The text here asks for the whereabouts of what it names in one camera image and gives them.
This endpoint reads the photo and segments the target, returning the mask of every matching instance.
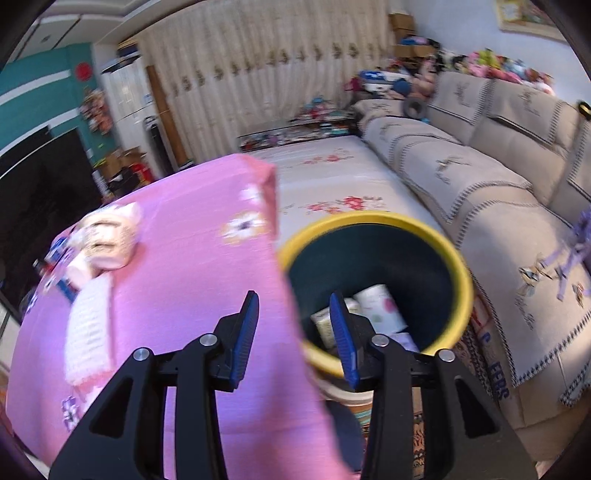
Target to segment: television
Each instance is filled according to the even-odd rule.
[[[76,129],[49,140],[0,176],[0,291],[18,311],[39,283],[33,262],[44,258],[52,240],[102,196],[92,177]]]
[[[14,145],[10,150],[0,156],[0,175],[6,173],[10,168],[25,158],[29,153],[45,145],[52,136],[49,127],[43,127],[32,133],[24,140]]]

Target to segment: teal wall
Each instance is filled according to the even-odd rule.
[[[52,118],[78,108],[84,99],[84,89],[97,87],[95,74],[88,82],[76,78],[75,68],[80,62],[94,67],[89,43],[57,48],[7,64],[0,72],[0,95],[46,75],[70,70],[71,75],[62,80],[40,86],[0,105],[0,149],[16,138]],[[85,149],[92,150],[95,163],[116,147],[112,134],[92,133],[87,122],[77,116],[51,130],[57,136],[78,128]]]

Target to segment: beige curtain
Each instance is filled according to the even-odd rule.
[[[189,156],[236,151],[236,137],[323,95],[342,105],[360,69],[383,64],[387,0],[206,0],[138,34]]]

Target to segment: sofa cushion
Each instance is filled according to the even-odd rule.
[[[591,357],[591,299],[584,297],[579,304],[572,285],[589,288],[591,278],[582,265],[573,267],[561,301],[554,269],[564,265],[566,249],[546,268],[550,278],[539,274],[531,288],[524,288],[520,268],[532,268],[539,255],[549,256],[570,235],[568,226],[539,204],[493,200],[466,218],[456,241],[499,329],[513,384],[535,379],[558,362],[544,383],[554,392],[550,400],[560,396],[564,403],[574,400],[573,385]]]
[[[402,111],[403,103],[403,100],[360,100],[353,105],[353,111],[358,118],[359,129],[361,132],[365,132],[368,124],[374,118],[380,118],[383,116],[404,117],[404,112]]]
[[[459,143],[456,138],[443,130],[410,118],[375,118],[368,124],[363,135],[363,141],[392,168],[394,168],[398,145],[408,138],[440,139]]]
[[[472,192],[491,186],[529,189],[531,184],[494,158],[443,140],[409,143],[397,158],[397,173],[411,189],[430,197],[451,223]]]
[[[528,179],[548,205],[573,145],[578,114],[567,103],[524,85],[496,80],[486,118],[470,146]]]
[[[590,130],[589,123],[583,121],[569,155],[569,164],[550,202],[550,209],[570,223],[575,223],[581,211],[591,203]]]
[[[427,117],[435,127],[468,144],[484,111],[492,82],[458,72],[440,73]]]

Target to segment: beige sofa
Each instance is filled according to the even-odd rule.
[[[591,200],[591,135],[567,103],[525,86],[444,72],[427,117],[366,100],[363,139],[430,209],[470,268],[489,320],[474,325],[496,400],[535,460],[556,457],[591,401],[591,287],[555,267],[528,286],[537,258],[568,246]]]

